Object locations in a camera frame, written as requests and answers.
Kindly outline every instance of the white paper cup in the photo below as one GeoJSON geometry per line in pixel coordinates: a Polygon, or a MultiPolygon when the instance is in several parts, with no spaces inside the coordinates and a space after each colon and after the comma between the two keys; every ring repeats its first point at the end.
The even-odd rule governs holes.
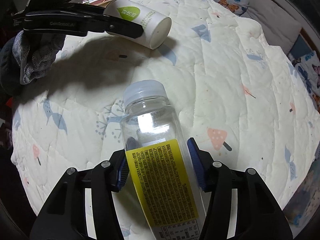
{"type": "Polygon", "coordinates": [[[171,18],[130,0],[113,0],[103,13],[142,25],[144,32],[136,39],[108,33],[124,37],[150,49],[156,49],[164,42],[172,24],[171,18]]]}

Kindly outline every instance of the pink butterfly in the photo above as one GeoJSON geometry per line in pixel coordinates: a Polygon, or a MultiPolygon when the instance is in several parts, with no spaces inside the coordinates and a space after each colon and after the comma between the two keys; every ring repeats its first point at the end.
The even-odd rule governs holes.
{"type": "Polygon", "coordinates": [[[315,66],[312,64],[312,68],[317,73],[317,76],[318,76],[317,88],[319,88],[320,87],[320,66],[315,66]]]}

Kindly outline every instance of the white quilted blanket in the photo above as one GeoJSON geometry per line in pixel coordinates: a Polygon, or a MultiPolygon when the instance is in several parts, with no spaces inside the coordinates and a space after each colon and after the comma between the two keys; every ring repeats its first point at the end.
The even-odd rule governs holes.
{"type": "MultiPolygon", "coordinates": [[[[123,92],[143,79],[164,85],[186,139],[229,168],[257,169],[284,208],[313,161],[320,118],[281,48],[212,0],[133,1],[172,18],[164,44],[68,36],[49,75],[18,98],[12,161],[34,211],[67,168],[93,168],[123,148],[123,92]]],[[[132,182],[114,196],[126,239],[152,239],[132,182]]]]}

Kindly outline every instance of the red object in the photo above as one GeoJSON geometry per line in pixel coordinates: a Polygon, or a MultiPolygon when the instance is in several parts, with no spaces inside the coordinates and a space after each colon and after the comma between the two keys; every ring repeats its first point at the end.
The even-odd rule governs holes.
{"type": "Polygon", "coordinates": [[[12,108],[12,98],[10,98],[6,103],[5,103],[6,106],[12,108]]]}

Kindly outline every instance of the bottle label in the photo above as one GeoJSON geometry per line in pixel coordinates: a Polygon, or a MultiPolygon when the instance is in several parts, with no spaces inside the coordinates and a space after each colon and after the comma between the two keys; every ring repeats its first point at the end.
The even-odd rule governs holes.
{"type": "Polygon", "coordinates": [[[197,240],[198,212],[177,140],[126,151],[126,157],[156,239],[197,240]]]}

